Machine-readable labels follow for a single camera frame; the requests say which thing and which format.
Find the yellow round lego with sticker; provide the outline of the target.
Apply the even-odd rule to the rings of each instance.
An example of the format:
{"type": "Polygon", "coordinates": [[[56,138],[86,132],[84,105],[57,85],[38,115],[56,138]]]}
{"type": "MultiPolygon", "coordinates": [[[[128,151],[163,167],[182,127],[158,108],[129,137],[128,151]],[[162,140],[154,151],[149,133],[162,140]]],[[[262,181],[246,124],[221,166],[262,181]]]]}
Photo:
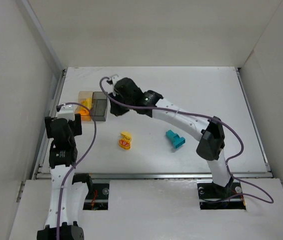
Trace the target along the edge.
{"type": "Polygon", "coordinates": [[[124,150],[130,150],[132,143],[132,135],[128,131],[122,131],[120,133],[120,139],[118,140],[118,145],[124,150]]]}

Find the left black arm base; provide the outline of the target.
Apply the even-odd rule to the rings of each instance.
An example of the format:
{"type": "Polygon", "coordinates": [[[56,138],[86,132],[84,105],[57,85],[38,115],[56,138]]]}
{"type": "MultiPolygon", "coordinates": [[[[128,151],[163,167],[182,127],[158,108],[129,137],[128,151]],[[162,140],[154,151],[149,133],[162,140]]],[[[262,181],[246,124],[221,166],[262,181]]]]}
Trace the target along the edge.
{"type": "Polygon", "coordinates": [[[93,181],[88,173],[77,173],[72,183],[85,183],[88,186],[88,194],[83,204],[86,211],[105,211],[109,207],[110,183],[105,181],[93,181]]]}

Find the orange arch lego stack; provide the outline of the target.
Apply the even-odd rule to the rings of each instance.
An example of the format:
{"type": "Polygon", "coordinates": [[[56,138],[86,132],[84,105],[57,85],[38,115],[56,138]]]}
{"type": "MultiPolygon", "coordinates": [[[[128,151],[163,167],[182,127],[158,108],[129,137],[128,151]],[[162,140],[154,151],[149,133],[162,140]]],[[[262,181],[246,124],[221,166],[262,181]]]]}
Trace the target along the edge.
{"type": "Polygon", "coordinates": [[[82,108],[82,107],[78,110],[78,113],[81,116],[89,116],[90,115],[90,112],[88,110],[86,110],[85,108],[82,108]]]}

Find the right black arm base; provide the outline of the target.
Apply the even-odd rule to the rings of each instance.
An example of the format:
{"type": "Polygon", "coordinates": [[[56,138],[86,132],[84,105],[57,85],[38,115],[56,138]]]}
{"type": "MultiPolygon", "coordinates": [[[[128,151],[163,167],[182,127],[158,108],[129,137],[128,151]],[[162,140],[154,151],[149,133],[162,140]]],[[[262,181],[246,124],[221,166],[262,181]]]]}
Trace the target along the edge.
{"type": "Polygon", "coordinates": [[[213,182],[198,182],[197,192],[201,210],[246,210],[241,184],[237,181],[226,187],[213,182]]]}

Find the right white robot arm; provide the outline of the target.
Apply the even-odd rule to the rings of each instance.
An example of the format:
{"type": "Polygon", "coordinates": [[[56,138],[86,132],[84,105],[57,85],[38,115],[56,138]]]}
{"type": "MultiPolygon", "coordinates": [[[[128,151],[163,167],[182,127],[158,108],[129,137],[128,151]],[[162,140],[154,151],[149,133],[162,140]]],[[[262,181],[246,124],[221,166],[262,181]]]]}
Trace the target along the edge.
{"type": "Polygon", "coordinates": [[[212,120],[205,117],[183,115],[181,108],[172,104],[161,94],[147,90],[143,92],[135,82],[128,78],[113,75],[106,81],[112,86],[110,97],[110,113],[122,116],[129,112],[127,107],[134,106],[140,115],[164,121],[183,130],[198,141],[196,153],[207,161],[212,174],[212,182],[225,188],[230,182],[230,176],[224,154],[225,133],[218,117],[212,120]]]}

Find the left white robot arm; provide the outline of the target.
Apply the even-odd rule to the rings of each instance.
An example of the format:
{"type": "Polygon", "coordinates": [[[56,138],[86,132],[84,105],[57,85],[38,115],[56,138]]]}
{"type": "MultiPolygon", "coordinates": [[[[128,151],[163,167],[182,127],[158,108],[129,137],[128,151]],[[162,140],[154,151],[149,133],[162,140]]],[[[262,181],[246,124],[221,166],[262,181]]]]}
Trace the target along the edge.
{"type": "Polygon", "coordinates": [[[83,240],[79,215],[93,183],[89,174],[75,174],[78,156],[75,137],[82,134],[81,116],[76,113],[69,117],[61,113],[57,117],[46,117],[44,121],[47,137],[52,140],[48,158],[51,193],[47,219],[36,238],[83,240]]]}

